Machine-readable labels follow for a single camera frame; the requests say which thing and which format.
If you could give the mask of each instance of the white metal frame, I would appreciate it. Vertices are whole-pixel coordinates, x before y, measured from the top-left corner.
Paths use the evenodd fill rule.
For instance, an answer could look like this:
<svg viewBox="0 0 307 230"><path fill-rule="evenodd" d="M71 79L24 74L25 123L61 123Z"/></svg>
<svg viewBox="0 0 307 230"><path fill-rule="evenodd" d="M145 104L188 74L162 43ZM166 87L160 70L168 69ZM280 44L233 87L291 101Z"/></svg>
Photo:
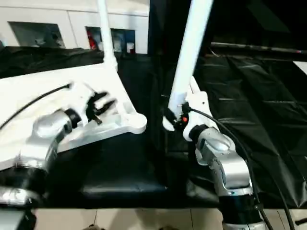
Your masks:
<svg viewBox="0 0 307 230"><path fill-rule="evenodd" d="M114 56L114 50L113 50L113 42L112 42L112 35L111 35L111 29L109 26L109 19L107 14L107 7L106 7L106 1L105 0L98 0L98 11L100 16L100 32L101 37L103 40L103 46L104 46L104 63L107 65L114 66L117 70L117 61Z"/></svg>
<svg viewBox="0 0 307 230"><path fill-rule="evenodd" d="M180 106L186 101L212 5L213 0L192 0L190 5L188 21L168 102L168 108L176 118L180 118L182 112ZM174 131L173 126L165 117L163 118L163 126L169 131Z"/></svg>

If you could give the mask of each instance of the black tablecloth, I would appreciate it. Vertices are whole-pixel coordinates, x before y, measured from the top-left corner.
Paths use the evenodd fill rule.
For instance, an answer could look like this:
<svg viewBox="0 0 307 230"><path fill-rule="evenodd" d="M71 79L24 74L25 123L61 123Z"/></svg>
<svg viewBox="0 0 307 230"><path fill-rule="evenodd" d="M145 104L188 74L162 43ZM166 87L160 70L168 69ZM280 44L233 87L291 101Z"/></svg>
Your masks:
<svg viewBox="0 0 307 230"><path fill-rule="evenodd" d="M90 50L7 47L0 52L0 77L102 60ZM218 206L209 169L196 164L179 133L162 128L175 68L163 57L118 54L119 76L147 129L60 153L46 207ZM211 57L199 59L194 76L214 117L271 172L290 207L307 207L306 75L292 62ZM266 172L253 166L265 207L282 207Z"/></svg>

